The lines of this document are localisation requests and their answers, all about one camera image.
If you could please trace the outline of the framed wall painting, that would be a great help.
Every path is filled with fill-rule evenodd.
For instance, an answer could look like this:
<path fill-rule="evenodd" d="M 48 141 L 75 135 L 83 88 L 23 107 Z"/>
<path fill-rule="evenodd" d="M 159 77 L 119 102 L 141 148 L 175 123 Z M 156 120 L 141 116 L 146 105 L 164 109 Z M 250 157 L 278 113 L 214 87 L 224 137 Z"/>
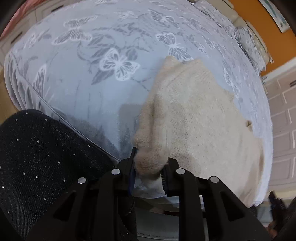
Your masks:
<path fill-rule="evenodd" d="M 290 25 L 288 24 L 285 17 L 281 14 L 278 8 L 271 1 L 259 0 L 259 2 L 273 18 L 281 33 L 285 33 L 287 30 L 290 29 Z"/>

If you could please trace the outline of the white panelled wardrobe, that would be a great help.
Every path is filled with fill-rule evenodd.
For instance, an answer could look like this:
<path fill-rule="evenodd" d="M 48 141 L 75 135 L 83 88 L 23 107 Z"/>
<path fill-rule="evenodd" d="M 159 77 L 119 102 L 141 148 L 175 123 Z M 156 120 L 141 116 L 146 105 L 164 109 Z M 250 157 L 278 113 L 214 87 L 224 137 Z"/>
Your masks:
<path fill-rule="evenodd" d="M 273 164 L 269 190 L 295 189 L 295 68 L 264 87 L 273 124 Z"/>

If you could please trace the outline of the beige padded leather headboard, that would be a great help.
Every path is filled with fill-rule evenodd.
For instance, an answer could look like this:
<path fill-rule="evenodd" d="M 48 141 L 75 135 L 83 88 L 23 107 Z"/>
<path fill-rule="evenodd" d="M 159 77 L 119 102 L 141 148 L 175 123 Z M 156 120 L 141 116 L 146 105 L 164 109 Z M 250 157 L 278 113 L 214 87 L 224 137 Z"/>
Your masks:
<path fill-rule="evenodd" d="M 259 1 L 230 1 L 230 3 L 239 15 L 238 19 L 234 21 L 234 25 L 247 28 L 265 64 L 272 64 L 273 58 L 266 44 L 267 37 L 262 34 L 264 31 L 269 33 L 270 30 L 267 19 L 271 17 L 268 16 L 266 9 Z"/>

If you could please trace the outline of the pink blanket on floor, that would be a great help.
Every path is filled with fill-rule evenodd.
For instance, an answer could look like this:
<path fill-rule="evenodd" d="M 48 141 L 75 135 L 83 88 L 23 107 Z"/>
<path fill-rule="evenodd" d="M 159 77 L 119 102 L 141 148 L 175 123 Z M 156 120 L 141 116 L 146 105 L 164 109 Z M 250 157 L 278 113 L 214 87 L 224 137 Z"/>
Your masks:
<path fill-rule="evenodd" d="M 31 10 L 45 1 L 1 1 L 1 40 Z"/>

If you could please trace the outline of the right grey floral pillow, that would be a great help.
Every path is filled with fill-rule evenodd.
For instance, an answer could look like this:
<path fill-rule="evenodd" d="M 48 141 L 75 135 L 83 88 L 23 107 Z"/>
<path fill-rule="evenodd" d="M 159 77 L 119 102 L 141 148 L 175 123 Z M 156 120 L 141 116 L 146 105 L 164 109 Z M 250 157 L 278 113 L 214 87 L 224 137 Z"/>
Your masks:
<path fill-rule="evenodd" d="M 235 34 L 239 47 L 250 60 L 255 71 L 260 74 L 266 70 L 266 63 L 262 57 L 259 48 L 255 44 L 255 40 L 250 30 L 246 27 L 239 26 L 236 28 Z"/>

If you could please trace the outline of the black sparkly trouser leg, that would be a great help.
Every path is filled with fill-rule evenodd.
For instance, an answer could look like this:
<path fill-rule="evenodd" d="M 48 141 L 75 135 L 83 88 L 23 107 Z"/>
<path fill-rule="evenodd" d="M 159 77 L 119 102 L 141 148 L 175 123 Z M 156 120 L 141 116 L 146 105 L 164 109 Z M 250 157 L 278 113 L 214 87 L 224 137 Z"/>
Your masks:
<path fill-rule="evenodd" d="M 76 240 L 76 172 L 86 164 L 105 167 L 101 155 L 106 154 L 37 110 L 20 111 L 5 120 L 1 240 Z"/>

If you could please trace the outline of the cream knit sweater black hearts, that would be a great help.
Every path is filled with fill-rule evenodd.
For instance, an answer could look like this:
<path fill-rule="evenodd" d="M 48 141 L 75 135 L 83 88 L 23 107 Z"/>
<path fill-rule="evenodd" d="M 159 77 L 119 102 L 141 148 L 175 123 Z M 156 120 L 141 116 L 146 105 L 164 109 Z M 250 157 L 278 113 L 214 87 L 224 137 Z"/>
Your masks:
<path fill-rule="evenodd" d="M 195 176 L 219 177 L 247 207 L 255 203 L 264 165 L 263 142 L 233 99 L 201 60 L 165 59 L 134 136 L 139 197 L 165 195 L 160 171 L 174 158 Z"/>

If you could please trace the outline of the grey butterfly print bedspread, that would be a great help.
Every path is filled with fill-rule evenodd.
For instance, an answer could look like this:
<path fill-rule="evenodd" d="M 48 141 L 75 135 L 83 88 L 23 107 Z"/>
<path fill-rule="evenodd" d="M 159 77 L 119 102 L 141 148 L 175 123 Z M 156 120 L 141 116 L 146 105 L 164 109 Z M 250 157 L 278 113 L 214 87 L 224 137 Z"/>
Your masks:
<path fill-rule="evenodd" d="M 273 159 L 270 110 L 236 27 L 207 1 L 47 1 L 1 40 L 1 66 L 17 109 L 64 121 L 115 160 L 132 149 L 140 109 L 167 56 L 201 59 L 263 139 Z"/>

